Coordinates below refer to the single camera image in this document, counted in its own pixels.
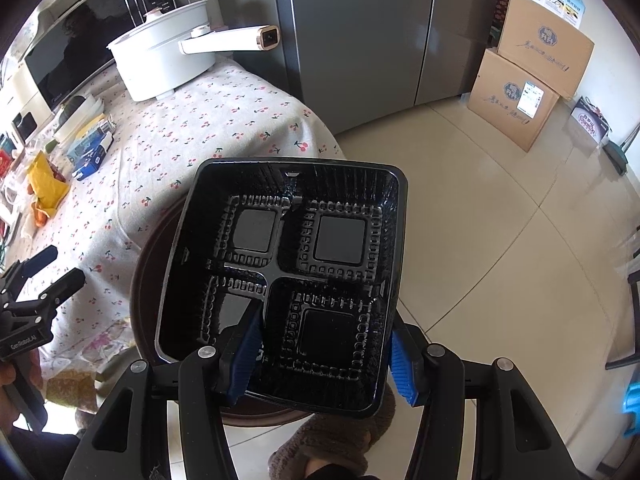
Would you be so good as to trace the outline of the person's left hand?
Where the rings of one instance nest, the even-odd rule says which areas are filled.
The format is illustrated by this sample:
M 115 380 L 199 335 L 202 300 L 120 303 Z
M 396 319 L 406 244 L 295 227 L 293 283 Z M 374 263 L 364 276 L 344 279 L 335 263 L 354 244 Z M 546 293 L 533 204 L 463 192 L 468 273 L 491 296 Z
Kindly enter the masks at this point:
M 0 387 L 1 395 L 6 396 L 6 386 L 10 386 L 15 382 L 16 370 L 13 364 L 0 363 Z

